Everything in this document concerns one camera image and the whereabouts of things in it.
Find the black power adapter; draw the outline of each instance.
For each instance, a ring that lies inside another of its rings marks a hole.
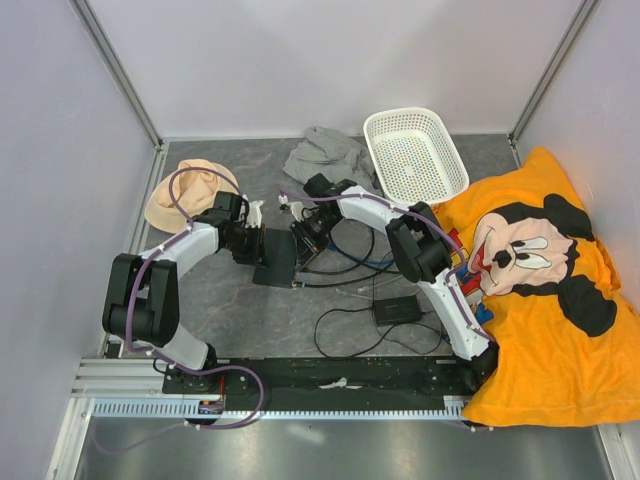
[[[413,323],[422,318],[416,295],[373,301],[373,318],[379,327],[398,323]]]

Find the orange fabric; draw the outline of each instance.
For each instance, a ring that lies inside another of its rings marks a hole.
[[[535,148],[515,172],[487,178],[436,209],[446,231],[455,228],[473,250],[480,219],[514,202],[542,207],[558,194],[584,210],[552,155]],[[640,419],[640,319],[624,300],[604,246],[576,239],[573,276],[586,275],[617,307],[605,333],[589,337],[563,314],[558,296],[485,296],[494,318],[484,324],[500,346],[498,368],[464,410],[478,423],[586,426]]]

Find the white wall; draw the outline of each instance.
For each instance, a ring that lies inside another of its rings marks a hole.
[[[0,15],[0,478],[44,478],[152,147],[67,0]]]
[[[640,308],[640,2],[600,2],[519,145],[549,148]],[[640,474],[640,423],[621,426]]]
[[[438,112],[507,132],[579,0],[91,0],[164,136],[361,132]]]

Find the mickey mouse pillow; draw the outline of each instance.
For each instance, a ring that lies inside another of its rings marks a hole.
[[[495,426],[640,419],[640,318],[551,154],[534,149],[436,215],[467,257],[462,291],[500,346],[464,415]]]

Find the gray towel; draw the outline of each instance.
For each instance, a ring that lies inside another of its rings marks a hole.
[[[291,151],[282,170],[301,183],[322,173],[330,182],[348,178],[376,192],[372,185],[375,168],[367,147],[330,128],[307,129],[305,140]]]

